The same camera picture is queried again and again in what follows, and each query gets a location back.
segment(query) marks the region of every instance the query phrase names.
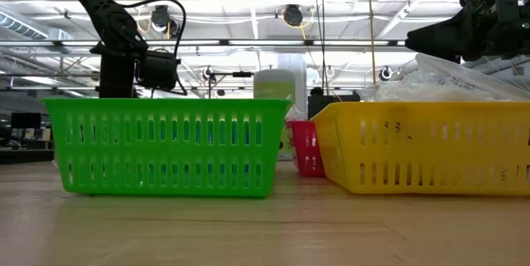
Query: black cable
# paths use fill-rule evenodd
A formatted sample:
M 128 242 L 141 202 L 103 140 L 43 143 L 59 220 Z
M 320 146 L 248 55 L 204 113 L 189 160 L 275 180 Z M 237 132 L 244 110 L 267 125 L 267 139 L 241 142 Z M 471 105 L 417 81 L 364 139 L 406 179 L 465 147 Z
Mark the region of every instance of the black cable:
M 316 2 L 316 20 L 318 21 L 318 32 L 320 35 L 320 47 L 322 49 L 322 89 L 324 89 L 325 79 L 327 79 L 327 74 L 325 73 L 325 46 L 324 46 L 325 25 L 323 25 L 323 27 L 320 26 L 320 6 L 318 4 L 318 0 L 315 0 L 315 2 Z M 322 0 L 322 14 L 324 14 L 324 0 Z
M 186 10 L 184 9 L 184 6 L 182 6 L 182 4 L 180 2 L 178 2 L 176 0 L 144 0 L 144 1 L 141 1 L 141 2 L 135 2 L 133 4 L 129 4 L 129 5 L 122 5 L 122 7 L 123 8 L 135 8 L 135 7 L 138 7 L 138 6 L 141 6 L 141 5 L 146 5 L 146 4 L 149 4 L 149 3 L 152 3 L 152 2 L 160 2 L 160 1 L 168 1 L 168 2 L 175 3 L 182 11 L 181 30 L 179 31 L 178 37 L 176 38 L 175 50 L 173 51 L 173 56 L 176 58 L 176 53 L 178 52 L 179 45 L 181 43 L 182 33 L 184 32 L 184 29 L 186 28 Z M 186 89 L 182 85 L 181 79 L 178 77 L 178 74 L 176 76 L 176 82 L 179 84 L 179 86 L 181 87 L 183 92 L 172 92 L 172 93 L 173 94 L 187 96 L 188 92 L 186 91 Z

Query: yellow cable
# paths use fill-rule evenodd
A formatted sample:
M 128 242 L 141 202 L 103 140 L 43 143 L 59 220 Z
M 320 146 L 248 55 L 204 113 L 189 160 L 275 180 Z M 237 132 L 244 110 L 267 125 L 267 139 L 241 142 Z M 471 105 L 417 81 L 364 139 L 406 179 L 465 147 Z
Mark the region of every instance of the yellow cable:
M 515 68 L 515 65 L 513 64 L 511 60 L 510 60 L 510 64 L 512 65 L 513 72 L 515 72 L 516 75 L 520 76 L 520 74 L 517 72 L 517 69 Z M 528 88 L 528 85 L 527 83 L 524 82 L 524 80 L 523 80 L 523 85 L 527 88 L 527 90 L 530 90 L 530 88 Z
M 368 0 L 369 9 L 370 9 L 370 36 L 372 38 L 372 81 L 375 85 L 375 42 L 374 37 L 375 33 L 373 32 L 373 10 L 372 10 L 372 0 Z
M 309 24 L 313 22 L 313 16 L 314 16 L 315 13 L 314 13 L 314 12 L 311 12 L 311 20 L 308 21 L 305 25 L 303 25 L 303 26 L 300 25 L 300 26 L 298 26 L 298 27 L 294 27 L 294 26 L 289 25 L 289 24 L 285 21 L 285 18 L 283 18 L 283 13 L 284 13 L 284 12 L 285 12 L 285 9 L 282 10 L 282 22 L 283 22 L 284 24 L 286 24 L 288 27 L 291 27 L 291 28 L 293 28 L 293 29 L 301 29 L 301 35 L 302 35 L 302 37 L 304 37 L 304 40 L 305 40 L 305 39 L 306 39 L 306 32 L 304 31 L 304 28 L 307 27 L 307 26 L 309 26 Z
M 138 9 L 138 16 L 140 17 L 140 14 L 142 13 L 142 9 Z M 136 26 L 138 27 L 138 30 L 142 33 L 147 33 L 149 30 L 151 30 L 151 17 L 149 17 L 149 25 L 147 25 L 147 30 L 143 30 L 140 26 L 140 21 L 136 21 Z

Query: table surface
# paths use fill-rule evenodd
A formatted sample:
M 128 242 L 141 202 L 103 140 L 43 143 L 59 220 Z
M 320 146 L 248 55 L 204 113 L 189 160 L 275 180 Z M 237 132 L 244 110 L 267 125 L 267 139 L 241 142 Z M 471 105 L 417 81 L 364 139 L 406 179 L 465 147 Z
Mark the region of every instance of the table surface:
M 0 166 L 0 265 L 530 265 L 530 199 L 354 196 L 279 162 L 267 199 L 82 196 Z

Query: fluorescent light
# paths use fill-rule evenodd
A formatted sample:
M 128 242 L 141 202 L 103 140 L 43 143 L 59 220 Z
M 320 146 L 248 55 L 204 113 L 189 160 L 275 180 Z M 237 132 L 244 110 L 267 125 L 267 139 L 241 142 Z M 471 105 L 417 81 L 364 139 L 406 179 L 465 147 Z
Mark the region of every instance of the fluorescent light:
M 195 41 L 181 41 L 181 46 L 204 46 L 204 45 L 211 45 L 211 46 L 217 46 L 219 44 L 219 41 L 202 41 L 202 40 L 195 40 Z
M 52 41 L 0 41 L 0 46 L 21 47 L 21 46 L 53 46 Z
M 94 91 L 95 87 L 57 87 L 57 89 L 63 90 L 83 90 L 83 91 Z
M 50 78 L 46 77 L 40 77 L 40 76 L 24 76 L 22 77 L 24 80 L 30 80 L 35 83 L 44 84 L 44 85 L 57 85 L 59 84 L 58 81 L 52 80 Z
M 303 46 L 304 41 L 268 41 L 268 40 L 235 40 L 229 41 L 231 46 Z
M 96 46 L 99 41 L 61 41 L 63 46 Z
M 10 87 L 9 89 L 21 89 L 21 90 L 27 90 L 27 89 L 34 89 L 34 90 L 51 90 L 53 87 L 46 87 L 46 86 L 27 86 L 27 87 Z
M 73 96 L 84 97 L 84 95 L 82 95 L 81 93 L 77 93 L 75 91 L 65 90 L 65 92 Z
M 322 41 L 314 41 L 313 42 L 317 46 L 322 45 Z M 388 45 L 388 41 L 374 41 L 373 44 L 375 46 L 386 46 Z M 324 41 L 325 46 L 371 46 L 371 41 Z

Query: clear plastic bag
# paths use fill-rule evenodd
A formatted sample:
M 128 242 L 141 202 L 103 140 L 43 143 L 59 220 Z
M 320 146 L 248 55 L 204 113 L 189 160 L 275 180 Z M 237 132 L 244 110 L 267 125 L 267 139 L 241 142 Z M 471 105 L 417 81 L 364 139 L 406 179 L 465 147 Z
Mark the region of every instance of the clear plastic bag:
M 530 101 L 526 91 L 456 63 L 424 54 L 416 61 L 418 70 L 401 82 L 357 93 L 364 101 Z

